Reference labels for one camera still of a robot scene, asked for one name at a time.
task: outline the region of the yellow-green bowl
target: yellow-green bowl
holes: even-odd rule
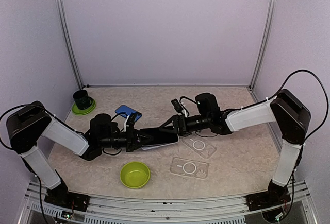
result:
[[[120,181],[132,189],[144,187],[150,179],[150,170],[142,162],[129,162],[120,171]]]

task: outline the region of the robotic arm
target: robotic arm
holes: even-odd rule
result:
[[[35,101],[8,117],[7,130],[12,149],[47,187],[45,202],[86,211],[89,196],[68,192],[64,181],[38,148],[37,140],[41,136],[46,137],[88,161],[100,156],[102,148],[124,147],[126,152],[132,152],[152,139],[134,129],[135,118],[136,114],[129,116],[125,122],[125,132],[120,132],[110,115],[99,114],[91,120],[90,130],[83,134],[47,113],[42,103]]]
[[[161,131],[188,136],[193,131],[209,128],[213,133],[228,135],[259,124],[277,122],[282,132],[283,147],[279,163],[268,190],[247,196],[250,211],[268,208],[290,201],[287,185],[302,155],[302,147],[310,122],[309,110],[288,90],[281,90],[266,99],[241,109],[221,111],[214,95],[203,93],[195,98],[199,115],[185,117],[174,115],[162,126]],[[183,107],[172,100],[177,112]]]

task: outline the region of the white wall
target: white wall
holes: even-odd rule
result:
[[[249,85],[269,0],[63,0],[85,84]]]
[[[330,94],[330,0],[277,0],[265,61],[256,86],[259,99],[273,94],[289,73],[314,71]],[[286,86],[311,111],[309,131],[323,119],[325,99],[313,77],[294,76]],[[322,223],[330,217],[330,123],[311,136],[298,175],[305,179]]]
[[[39,100],[65,118],[76,89],[55,0],[0,0],[0,114]],[[0,134],[9,144],[5,121]],[[48,154],[52,143],[40,145]],[[20,157],[0,146],[0,223],[13,223],[30,177]]]

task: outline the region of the vertical metal post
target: vertical metal post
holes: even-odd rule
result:
[[[274,12],[275,12],[275,4],[276,0],[269,0],[269,5],[268,5],[268,13],[267,13],[267,19],[266,19],[266,24],[265,24],[265,29],[263,31],[263,36],[262,36],[262,41],[261,41],[261,46],[258,54],[258,60],[253,72],[253,76],[250,82],[250,89],[254,91],[254,87],[256,86],[262,62],[265,57],[265,52],[267,48],[267,43],[268,43],[268,38],[271,30],[271,25],[274,17]]]
[[[83,87],[84,87],[83,80],[81,78],[79,68],[78,68],[78,65],[76,62],[76,58],[74,56],[72,43],[71,43],[69,30],[68,30],[68,25],[67,25],[67,21],[65,19],[63,0],[56,0],[56,4],[57,4],[57,9],[58,9],[58,13],[59,13],[60,21],[61,21],[62,32],[64,35],[65,44],[67,46],[73,74],[74,74],[74,77],[75,77],[75,80],[76,80],[76,83],[77,83],[79,89],[83,89]]]

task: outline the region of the green plate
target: green plate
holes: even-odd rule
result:
[[[150,170],[142,162],[129,162],[120,171],[120,180],[128,188],[142,188],[148,183],[149,179]]]
[[[90,112],[93,111],[93,110],[95,109],[95,107],[96,107],[96,102],[95,102],[95,100],[94,100],[93,98],[91,98],[91,100],[92,100],[92,104],[91,104],[91,106],[90,106],[89,108],[87,108],[87,109],[84,109],[84,110],[79,109],[79,108],[77,107],[76,103],[73,104],[72,112],[73,112],[74,114],[76,114],[76,115],[79,115],[79,116],[81,116],[81,115],[86,115],[86,114],[90,113]]]

